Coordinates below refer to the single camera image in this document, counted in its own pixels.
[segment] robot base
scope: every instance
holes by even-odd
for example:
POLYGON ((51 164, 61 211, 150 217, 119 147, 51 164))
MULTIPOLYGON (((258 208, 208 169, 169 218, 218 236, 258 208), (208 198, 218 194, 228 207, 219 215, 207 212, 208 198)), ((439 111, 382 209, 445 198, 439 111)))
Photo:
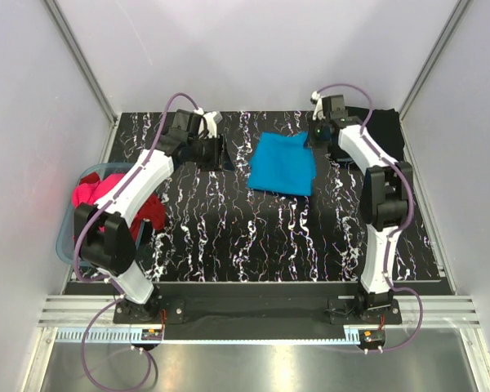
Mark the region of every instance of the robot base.
POLYGON ((162 298, 154 295, 147 304, 138 305, 130 301, 122 301, 116 305, 113 323, 115 324, 157 324, 161 323, 160 310, 165 310, 166 324, 183 323, 185 301, 181 298, 162 298))
POLYGON ((397 300, 392 300, 392 305, 386 308, 378 308, 374 310, 365 310, 362 313, 352 310, 351 313, 343 309, 352 309, 355 306, 354 299, 335 299, 328 300, 328 309, 330 313, 330 323, 332 325, 374 325, 379 326, 381 316, 385 316, 385 324, 400 325, 403 323, 401 318, 401 310, 397 300))

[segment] black cloth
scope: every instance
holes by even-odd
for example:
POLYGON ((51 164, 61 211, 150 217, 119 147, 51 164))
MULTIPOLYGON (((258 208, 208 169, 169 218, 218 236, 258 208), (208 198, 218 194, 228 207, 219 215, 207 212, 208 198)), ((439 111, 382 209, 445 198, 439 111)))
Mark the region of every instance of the black cloth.
MULTIPOLYGON (((368 109, 347 107, 349 116, 358 116, 363 121, 368 115, 368 109)), ((399 113, 394 109, 374 110, 367 124, 372 139, 392 158, 403 161, 405 140, 401 133, 399 113)))

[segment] black marbled surface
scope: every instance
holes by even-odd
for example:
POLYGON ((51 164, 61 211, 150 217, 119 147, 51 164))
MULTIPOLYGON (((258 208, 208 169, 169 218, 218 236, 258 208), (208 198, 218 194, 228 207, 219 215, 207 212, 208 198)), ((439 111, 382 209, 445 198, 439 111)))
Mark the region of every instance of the black marbled surface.
MULTIPOLYGON (((110 162, 135 162, 149 148, 160 115, 123 114, 110 162)), ((158 188, 169 225, 140 247, 137 260, 154 281, 349 281, 363 271, 367 231, 358 204, 362 175, 316 154, 311 198, 247 187, 249 160, 263 131, 306 131, 305 112, 223 113, 236 172, 200 173, 188 164, 158 188)), ((398 244, 394 279, 439 273, 421 218, 398 244)))

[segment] metal floor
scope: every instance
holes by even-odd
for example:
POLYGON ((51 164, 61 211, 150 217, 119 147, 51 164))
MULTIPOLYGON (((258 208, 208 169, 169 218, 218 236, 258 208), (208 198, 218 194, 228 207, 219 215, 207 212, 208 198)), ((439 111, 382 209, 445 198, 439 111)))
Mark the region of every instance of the metal floor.
MULTIPOLYGON (((388 332, 387 345, 406 339, 388 332)), ((105 360, 122 345, 87 345, 89 368, 110 388, 137 384, 147 368, 143 357, 125 352, 105 360)), ((158 382, 142 391, 476 391, 458 330, 423 330, 411 345, 394 353, 365 356, 334 347, 307 345, 167 345, 151 353, 158 382)), ((96 391, 84 376, 80 347, 56 343, 42 391, 96 391)))

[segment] black mounting plate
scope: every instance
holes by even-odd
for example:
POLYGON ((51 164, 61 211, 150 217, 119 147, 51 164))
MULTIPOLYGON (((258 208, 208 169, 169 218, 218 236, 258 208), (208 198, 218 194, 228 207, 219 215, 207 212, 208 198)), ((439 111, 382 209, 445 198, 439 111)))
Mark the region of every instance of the black mounting plate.
MULTIPOLYGON (((161 323, 158 315, 155 319, 148 320, 138 317, 137 312, 127 311, 131 303, 122 301, 116 305, 114 310, 113 323, 115 324, 156 324, 161 323)), ((185 300, 179 297, 163 297, 160 303, 160 309, 165 310, 167 314, 166 325, 182 324, 185 315, 185 300)))
MULTIPOLYGON (((339 310, 340 312, 345 309, 345 305, 350 309, 350 306, 354 304, 354 299, 334 299, 328 300, 328 308, 330 310, 339 310)), ((374 312, 374 315, 358 316, 355 312, 351 314, 334 314, 330 313, 330 324, 332 325, 379 325, 381 322, 381 315, 385 315, 385 324, 401 325, 403 319, 401 318, 401 310, 397 300, 392 300, 392 306, 383 310, 382 312, 374 312)))

